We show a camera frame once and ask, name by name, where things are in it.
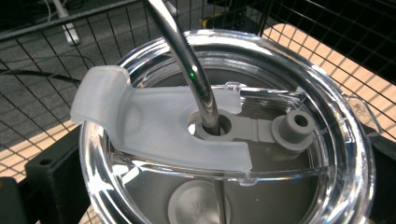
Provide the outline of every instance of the black cable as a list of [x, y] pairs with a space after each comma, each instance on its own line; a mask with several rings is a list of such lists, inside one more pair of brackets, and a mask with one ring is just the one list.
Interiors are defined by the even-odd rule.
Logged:
[[58, 74], [53, 73], [45, 73], [45, 72], [37, 72], [37, 71], [29, 71], [29, 70], [7, 70], [7, 69], [0, 69], [0, 76], [36, 76], [36, 77], [46, 77], [46, 78], [55, 78], [61, 81], [69, 82], [69, 83], [77, 83], [79, 84], [81, 80], [72, 78], [72, 77], [65, 77]]
[[[96, 66], [96, 64], [93, 62], [93, 60], [92, 60], [91, 58], [87, 57], [87, 56], [62, 55], [62, 54], [58, 54], [57, 56], [58, 56], [58, 57], [83, 58], [83, 59], [85, 59], [85, 60], [90, 61], [90, 63], [92, 63], [93, 66]], [[54, 58], [53, 56], [49, 56], [49, 57], [38, 57], [38, 58], [34, 57], [34, 60], [36, 60], [36, 59], [44, 59], [44, 60], [47, 60], [47, 59], [53, 59], [53, 58]], [[32, 59], [18, 59], [18, 60], [6, 61], [6, 62], [4, 62], [4, 63], [19, 63], [19, 62], [23, 62], [23, 61], [32, 61]]]

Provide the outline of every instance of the black wire cage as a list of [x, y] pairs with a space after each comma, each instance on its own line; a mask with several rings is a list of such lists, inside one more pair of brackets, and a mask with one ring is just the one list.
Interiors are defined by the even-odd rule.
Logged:
[[[383, 128], [373, 142], [396, 159], [395, 2], [164, 2], [184, 31], [253, 33], [322, 67], [369, 104]], [[141, 1], [64, 1], [69, 16], [60, 19], [53, 5], [21, 4], [22, 19], [0, 20], [0, 176], [18, 181], [26, 162], [76, 128], [70, 107], [87, 71], [162, 36]]]

